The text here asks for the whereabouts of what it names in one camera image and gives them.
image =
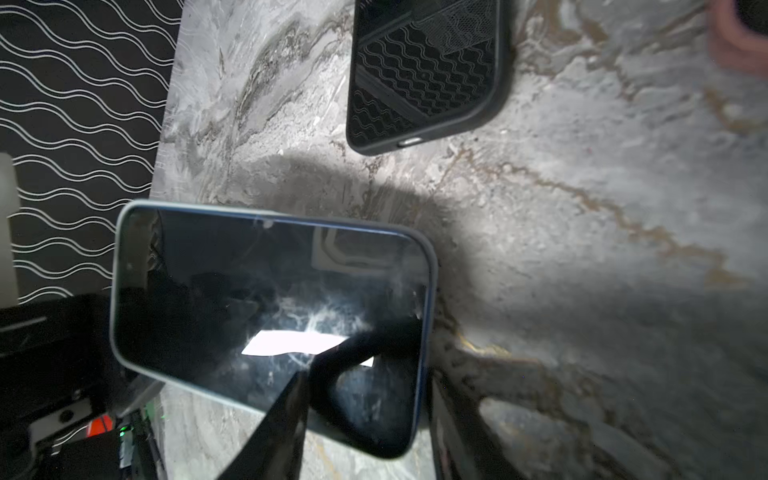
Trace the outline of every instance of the phone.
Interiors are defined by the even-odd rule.
[[[110,338],[124,366],[266,412],[319,363],[329,376],[308,428],[371,455],[407,451],[437,284],[423,235],[135,200],[115,243]]]
[[[346,138],[364,155],[479,127],[511,72],[505,0],[356,0]]]

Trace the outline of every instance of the red object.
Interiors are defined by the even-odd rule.
[[[93,437],[100,435],[101,433],[109,432],[113,428],[114,426],[112,424],[112,419],[105,413],[99,418],[91,420],[91,424],[88,426],[88,434],[86,436]]]
[[[710,1],[710,55],[721,67],[768,78],[768,36],[739,18],[736,0]]]

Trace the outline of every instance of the black and white wavy wallpaper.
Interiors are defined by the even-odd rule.
[[[149,195],[181,11],[181,0],[0,6],[20,303],[109,289],[120,209]]]

